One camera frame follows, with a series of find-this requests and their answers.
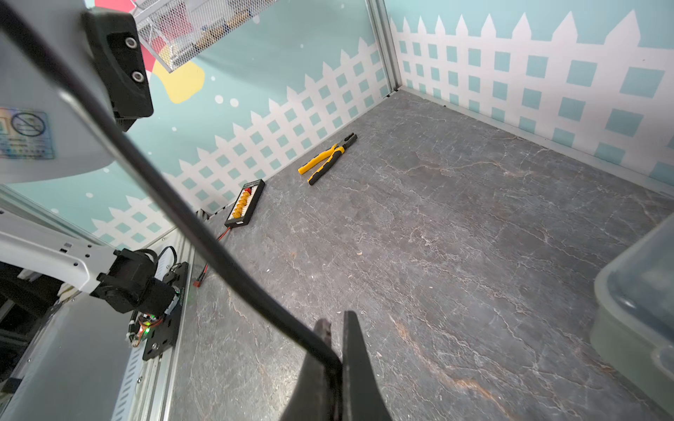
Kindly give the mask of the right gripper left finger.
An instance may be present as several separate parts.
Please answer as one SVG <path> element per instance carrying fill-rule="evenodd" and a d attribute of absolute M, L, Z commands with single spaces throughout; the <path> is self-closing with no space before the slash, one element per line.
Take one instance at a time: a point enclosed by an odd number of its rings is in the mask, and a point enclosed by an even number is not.
<path fill-rule="evenodd" d="M 281 420 L 335 420 L 337 409 L 335 375 L 309 353 Z"/>

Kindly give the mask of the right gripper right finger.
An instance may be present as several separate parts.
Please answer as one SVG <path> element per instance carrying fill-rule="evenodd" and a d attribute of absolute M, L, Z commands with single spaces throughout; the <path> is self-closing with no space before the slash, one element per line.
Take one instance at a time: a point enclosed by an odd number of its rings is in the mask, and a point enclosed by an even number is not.
<path fill-rule="evenodd" d="M 342 420 L 392 421 L 352 310 L 344 312 L 342 366 Z"/>

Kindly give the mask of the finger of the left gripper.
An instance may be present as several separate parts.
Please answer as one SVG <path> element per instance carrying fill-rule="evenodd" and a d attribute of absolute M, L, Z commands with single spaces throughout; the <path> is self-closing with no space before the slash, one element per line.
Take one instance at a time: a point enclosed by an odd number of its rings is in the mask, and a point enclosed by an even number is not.
<path fill-rule="evenodd" d="M 127 132 L 154 114 L 135 20 L 128 12 L 93 7 L 84 13 L 84 30 L 114 119 Z"/>

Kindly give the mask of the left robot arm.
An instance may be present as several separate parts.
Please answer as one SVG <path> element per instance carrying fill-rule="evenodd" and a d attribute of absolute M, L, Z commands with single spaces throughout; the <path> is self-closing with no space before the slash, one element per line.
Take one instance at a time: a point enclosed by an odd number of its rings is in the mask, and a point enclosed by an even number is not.
<path fill-rule="evenodd" d="M 133 16 L 81 1 L 1 4 L 1 181 L 38 182 L 89 173 L 112 155 L 86 112 L 57 82 L 54 60 L 72 68 L 122 131 L 154 112 Z M 1 260 L 47 275 L 116 312 L 162 316 L 177 289 L 156 278 L 153 252 L 117 250 L 73 238 L 8 210 L 1 213 Z"/>

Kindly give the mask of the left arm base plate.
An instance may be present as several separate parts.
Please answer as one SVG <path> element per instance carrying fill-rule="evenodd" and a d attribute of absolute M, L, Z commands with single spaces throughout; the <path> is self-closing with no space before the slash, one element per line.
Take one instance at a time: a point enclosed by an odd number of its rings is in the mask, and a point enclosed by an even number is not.
<path fill-rule="evenodd" d="M 126 337 L 134 350 L 142 351 L 143 361 L 155 359 L 177 344 L 189 275 L 190 265 L 183 261 L 173 265 L 163 277 L 177 292 L 177 301 L 169 313 L 161 316 L 132 313 Z"/>

